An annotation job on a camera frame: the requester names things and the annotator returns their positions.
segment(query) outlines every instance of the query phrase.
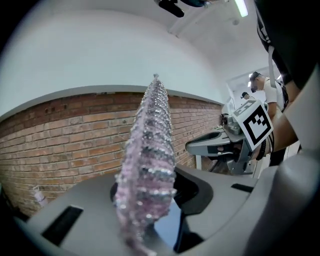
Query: man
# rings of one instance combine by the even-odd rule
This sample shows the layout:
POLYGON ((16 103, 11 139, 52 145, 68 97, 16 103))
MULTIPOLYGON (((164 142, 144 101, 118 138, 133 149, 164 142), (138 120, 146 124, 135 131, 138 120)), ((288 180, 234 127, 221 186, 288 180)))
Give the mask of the man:
POLYGON ((256 101, 256 98, 253 96, 250 96, 247 92, 242 93, 241 99, 256 101))
POLYGON ((285 99, 282 86, 276 81, 275 87, 271 85, 270 78, 258 72, 254 72, 251 77, 251 91, 264 91, 266 103, 268 104, 268 115, 271 121, 279 119, 285 109, 285 99))

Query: black slot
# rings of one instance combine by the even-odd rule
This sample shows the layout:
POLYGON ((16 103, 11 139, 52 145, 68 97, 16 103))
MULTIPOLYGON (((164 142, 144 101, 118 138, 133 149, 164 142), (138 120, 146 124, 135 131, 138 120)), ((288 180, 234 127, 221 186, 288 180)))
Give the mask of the black slot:
POLYGON ((233 189, 236 189, 236 190, 241 190, 241 191, 244 191, 244 192, 248 192, 248 193, 251 193, 254 188, 252 186, 246 186, 246 185, 242 185, 242 184, 233 184, 231 186, 231 188, 233 189))
POLYGON ((83 211, 83 209, 68 206, 42 233, 42 236, 59 246, 83 211))

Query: black sleeve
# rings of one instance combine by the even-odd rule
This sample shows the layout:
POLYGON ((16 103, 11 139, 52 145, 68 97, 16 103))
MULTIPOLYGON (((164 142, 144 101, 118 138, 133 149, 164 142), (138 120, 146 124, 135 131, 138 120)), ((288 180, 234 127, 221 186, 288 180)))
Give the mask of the black sleeve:
POLYGON ((290 0, 255 0, 265 30, 276 53, 274 62, 302 89, 319 63, 317 1, 298 4, 290 0))

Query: white wall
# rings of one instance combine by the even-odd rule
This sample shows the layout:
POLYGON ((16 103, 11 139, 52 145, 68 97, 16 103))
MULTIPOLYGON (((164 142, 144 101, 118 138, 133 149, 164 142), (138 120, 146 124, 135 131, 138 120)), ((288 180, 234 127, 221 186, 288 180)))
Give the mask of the white wall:
POLYGON ((250 96, 255 97, 257 100, 260 100, 262 103, 266 101, 266 94, 264 91, 256 91, 255 93, 252 93, 249 87, 241 88, 233 92, 235 109, 239 108, 242 104, 246 103, 246 100, 244 98, 241 98, 242 93, 244 92, 247 92, 250 96))
POLYGON ((158 73, 171 95, 223 103, 208 60, 158 23, 105 10, 41 20, 0 60, 0 120, 59 97, 143 92, 158 73))

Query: sequined fabric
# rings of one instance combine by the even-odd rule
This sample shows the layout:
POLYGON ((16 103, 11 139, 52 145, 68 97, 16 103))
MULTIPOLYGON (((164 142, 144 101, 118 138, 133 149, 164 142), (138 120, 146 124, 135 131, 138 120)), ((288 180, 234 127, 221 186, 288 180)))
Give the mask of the sequined fabric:
POLYGON ((155 76, 137 111, 116 177, 117 215, 126 243, 136 255, 156 255, 143 245, 145 229, 169 213, 176 190, 168 94, 155 76))

